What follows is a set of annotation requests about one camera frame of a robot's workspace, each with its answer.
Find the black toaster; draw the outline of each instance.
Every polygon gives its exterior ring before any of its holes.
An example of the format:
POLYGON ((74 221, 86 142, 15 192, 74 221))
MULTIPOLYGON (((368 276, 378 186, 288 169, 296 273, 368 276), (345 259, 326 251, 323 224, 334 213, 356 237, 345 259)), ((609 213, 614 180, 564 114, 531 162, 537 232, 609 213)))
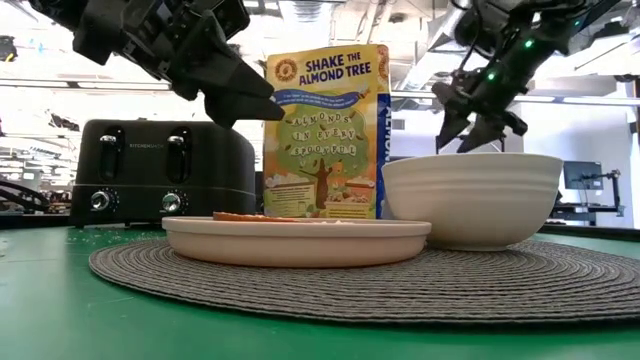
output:
POLYGON ((255 153, 211 121, 91 120, 82 134, 72 225, 254 214, 255 153))

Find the green tabletop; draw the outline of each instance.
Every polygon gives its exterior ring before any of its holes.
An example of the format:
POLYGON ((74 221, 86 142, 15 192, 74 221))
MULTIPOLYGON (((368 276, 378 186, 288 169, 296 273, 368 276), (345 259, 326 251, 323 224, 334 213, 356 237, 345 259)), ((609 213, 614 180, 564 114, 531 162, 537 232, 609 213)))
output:
MULTIPOLYGON (((92 275, 91 252, 161 232, 0 232, 0 359, 640 358, 640 327, 570 331, 349 327, 216 311, 92 275)), ((640 243, 538 235, 640 259, 640 243)))

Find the placemat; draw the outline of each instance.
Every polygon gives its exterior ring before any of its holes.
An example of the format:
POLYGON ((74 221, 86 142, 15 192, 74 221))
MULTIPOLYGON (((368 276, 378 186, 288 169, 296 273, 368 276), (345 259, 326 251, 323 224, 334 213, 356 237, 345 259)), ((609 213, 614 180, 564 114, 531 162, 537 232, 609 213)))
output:
POLYGON ((539 241, 503 252, 427 249, 355 269, 219 265, 166 241, 104 248, 106 280, 218 308, 343 322, 573 323, 640 319, 640 261, 539 241))

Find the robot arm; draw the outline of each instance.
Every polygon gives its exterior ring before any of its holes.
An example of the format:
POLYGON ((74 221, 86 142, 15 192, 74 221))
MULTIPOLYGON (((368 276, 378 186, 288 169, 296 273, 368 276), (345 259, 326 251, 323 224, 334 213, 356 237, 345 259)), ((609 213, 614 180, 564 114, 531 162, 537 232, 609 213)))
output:
POLYGON ((74 33, 73 49, 104 65, 112 53, 171 83, 179 96, 205 95, 205 111, 230 128, 238 119, 280 120, 273 87, 228 45, 249 25, 242 0, 29 0, 74 33))
POLYGON ((507 10, 506 0, 472 0, 455 29, 456 41, 469 46, 469 54, 453 72, 451 85, 438 82, 432 87, 445 108, 438 148, 471 124, 467 120, 471 113, 477 114, 476 122, 459 153, 500 139, 506 126, 524 135, 527 124, 506 108, 516 95, 527 93, 526 85, 540 65, 556 51, 566 55, 571 37, 618 2, 524 0, 507 10), (540 20, 534 23, 536 14, 540 20), (484 68, 465 71, 472 51, 489 62, 484 68))

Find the cereal box label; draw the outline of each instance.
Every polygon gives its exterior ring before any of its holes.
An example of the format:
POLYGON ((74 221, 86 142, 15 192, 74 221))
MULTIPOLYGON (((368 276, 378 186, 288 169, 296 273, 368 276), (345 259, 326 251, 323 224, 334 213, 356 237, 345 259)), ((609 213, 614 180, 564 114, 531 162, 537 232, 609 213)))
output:
POLYGON ((376 218, 389 156, 389 58, 355 45, 270 56, 267 79, 285 110, 265 125, 265 213, 376 218))

